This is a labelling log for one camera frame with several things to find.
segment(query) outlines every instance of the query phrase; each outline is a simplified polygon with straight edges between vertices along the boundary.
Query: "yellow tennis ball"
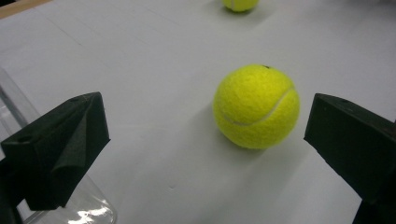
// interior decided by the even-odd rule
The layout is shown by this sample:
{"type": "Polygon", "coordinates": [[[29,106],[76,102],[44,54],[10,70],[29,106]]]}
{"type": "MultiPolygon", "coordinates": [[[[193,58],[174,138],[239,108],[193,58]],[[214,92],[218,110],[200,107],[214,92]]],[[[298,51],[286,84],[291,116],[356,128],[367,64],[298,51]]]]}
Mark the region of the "yellow tennis ball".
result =
{"type": "Polygon", "coordinates": [[[289,77],[272,67],[250,64],[225,77],[213,100],[221,132],[240,147],[264,149],[293,129],[300,100],[289,77]]]}
{"type": "Polygon", "coordinates": [[[242,12],[254,8],[259,0],[222,0],[224,6],[235,12],[242,12]]]}

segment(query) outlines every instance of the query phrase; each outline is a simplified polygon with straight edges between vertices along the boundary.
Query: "tennis ball seam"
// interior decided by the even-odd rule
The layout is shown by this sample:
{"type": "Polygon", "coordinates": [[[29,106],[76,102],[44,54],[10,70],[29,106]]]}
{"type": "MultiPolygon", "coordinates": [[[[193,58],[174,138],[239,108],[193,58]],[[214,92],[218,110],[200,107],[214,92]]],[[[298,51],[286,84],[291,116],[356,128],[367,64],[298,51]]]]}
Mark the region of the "tennis ball seam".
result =
{"type": "Polygon", "coordinates": [[[265,120],[267,120],[268,118],[271,117],[271,115],[276,111],[276,109],[278,108],[278,106],[280,105],[280,103],[285,99],[285,97],[289,94],[289,92],[291,91],[295,91],[294,87],[290,87],[287,90],[285,90],[285,92],[279,97],[279,99],[276,101],[275,105],[271,108],[271,110],[266,113],[264,116],[262,116],[261,119],[258,119],[256,121],[250,122],[250,123],[244,123],[244,122],[239,122],[236,120],[232,120],[230,118],[228,118],[224,112],[221,110],[221,108],[219,109],[220,114],[224,117],[224,119],[226,119],[228,122],[231,122],[232,124],[238,125],[238,126],[250,126],[250,125],[254,125],[260,122],[263,122],[265,120]]]}

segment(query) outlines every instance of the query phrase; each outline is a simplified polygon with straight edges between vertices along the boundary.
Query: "clear plastic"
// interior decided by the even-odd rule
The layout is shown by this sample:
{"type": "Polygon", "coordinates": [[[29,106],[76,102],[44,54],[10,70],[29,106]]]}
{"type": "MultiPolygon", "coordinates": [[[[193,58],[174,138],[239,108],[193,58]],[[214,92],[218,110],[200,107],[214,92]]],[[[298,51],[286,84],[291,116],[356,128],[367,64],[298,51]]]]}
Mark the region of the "clear plastic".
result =
{"type": "MultiPolygon", "coordinates": [[[[7,72],[0,67],[0,140],[39,118],[7,72]]],[[[30,211],[25,201],[19,206],[24,224],[112,224],[117,214],[92,180],[85,175],[65,208],[53,211],[30,211]]]]}

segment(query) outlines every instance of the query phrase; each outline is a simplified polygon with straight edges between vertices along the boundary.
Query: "white surface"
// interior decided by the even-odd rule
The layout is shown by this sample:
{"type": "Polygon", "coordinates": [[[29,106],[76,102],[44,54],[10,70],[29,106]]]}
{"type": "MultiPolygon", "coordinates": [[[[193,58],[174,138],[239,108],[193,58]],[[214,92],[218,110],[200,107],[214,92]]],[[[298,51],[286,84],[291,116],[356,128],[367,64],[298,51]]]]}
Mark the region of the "white surface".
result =
{"type": "Polygon", "coordinates": [[[103,94],[112,141],[90,176],[123,223],[351,223],[356,193],[304,140],[316,92],[396,113],[396,6],[368,0],[55,0],[0,20],[0,66],[44,114],[103,94]],[[299,122],[241,150],[211,100],[247,63],[294,79],[299,122]]]}

